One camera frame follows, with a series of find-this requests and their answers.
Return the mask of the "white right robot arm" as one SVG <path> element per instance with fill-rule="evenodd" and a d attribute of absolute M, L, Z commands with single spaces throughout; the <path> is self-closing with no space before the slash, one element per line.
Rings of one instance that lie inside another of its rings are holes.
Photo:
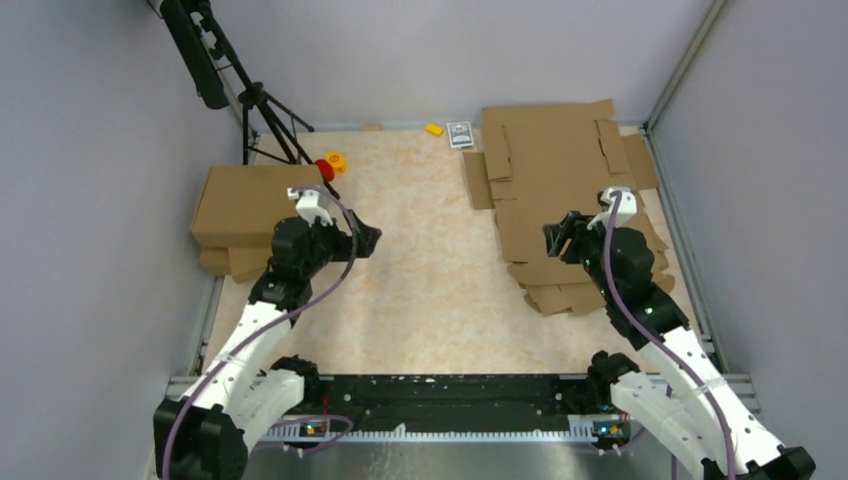
<path fill-rule="evenodd" d="M 655 254 L 640 231 L 607 230 L 576 211 L 542 231 L 548 256 L 585 270 L 615 330 L 671 390 L 653 387 L 626 355 L 600 351 L 591 360 L 586 385 L 594 409 L 629 414 L 694 479 L 812 477 L 812 456 L 764 427 L 709 359 L 677 303 L 655 282 Z"/>

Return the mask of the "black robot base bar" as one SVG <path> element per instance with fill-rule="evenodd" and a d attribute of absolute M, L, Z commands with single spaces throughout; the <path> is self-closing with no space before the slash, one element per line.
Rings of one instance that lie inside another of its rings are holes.
<path fill-rule="evenodd" d="M 404 428 L 407 435 L 552 434 L 577 440 L 632 436 L 628 414 L 598 385 L 572 374 L 335 375 L 307 378 L 286 419 L 352 421 L 350 438 Z"/>

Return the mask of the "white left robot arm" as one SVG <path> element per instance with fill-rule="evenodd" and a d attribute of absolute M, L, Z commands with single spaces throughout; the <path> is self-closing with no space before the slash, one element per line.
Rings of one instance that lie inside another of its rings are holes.
<path fill-rule="evenodd" d="M 154 413 L 158 478 L 239 479 L 253 448 L 288 410 L 317 407 L 321 388 L 302 373 L 281 369 L 256 379 L 301 314 L 326 298 L 312 291 L 315 275 L 333 262 L 350 270 L 381 239 L 354 211 L 343 215 L 348 232 L 323 214 L 277 223 L 266 268 L 229 339 L 190 387 Z"/>

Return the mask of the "large cardboard box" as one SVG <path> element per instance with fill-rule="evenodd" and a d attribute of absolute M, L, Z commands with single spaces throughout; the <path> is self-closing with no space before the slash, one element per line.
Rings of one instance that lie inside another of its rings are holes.
<path fill-rule="evenodd" d="M 310 165 L 212 167 L 190 232 L 202 247 L 268 247 L 276 224 L 297 215 L 288 189 L 321 180 Z"/>

